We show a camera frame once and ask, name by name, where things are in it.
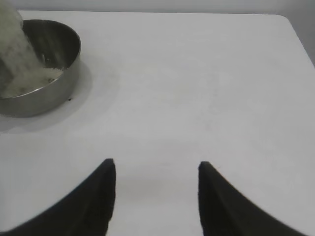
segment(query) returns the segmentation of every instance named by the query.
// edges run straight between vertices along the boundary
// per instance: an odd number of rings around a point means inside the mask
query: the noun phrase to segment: stainless steel bowl
[[[25,20],[23,31],[37,57],[48,68],[62,69],[52,83],[16,97],[0,98],[0,114],[30,117],[46,112],[66,101],[78,80],[81,41],[70,27],[49,20]]]

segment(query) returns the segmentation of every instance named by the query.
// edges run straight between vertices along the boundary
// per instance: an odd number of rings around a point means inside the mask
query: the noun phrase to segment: white tabletop
[[[110,236],[201,236],[210,161],[274,217],[315,235],[315,70],[277,15],[22,11],[82,40],[72,100],[0,117],[0,230],[42,212],[105,158]]]

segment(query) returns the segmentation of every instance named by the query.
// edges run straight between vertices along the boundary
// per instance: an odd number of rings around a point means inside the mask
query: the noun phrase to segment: white powder
[[[0,0],[0,60],[11,76],[0,78],[0,97],[9,98],[41,88],[56,78],[62,71],[44,68],[32,45],[22,31],[22,18],[14,8]]]
[[[1,92],[1,97],[10,98],[34,91],[55,81],[61,74],[61,70],[53,68],[29,70],[14,77],[12,82]]]

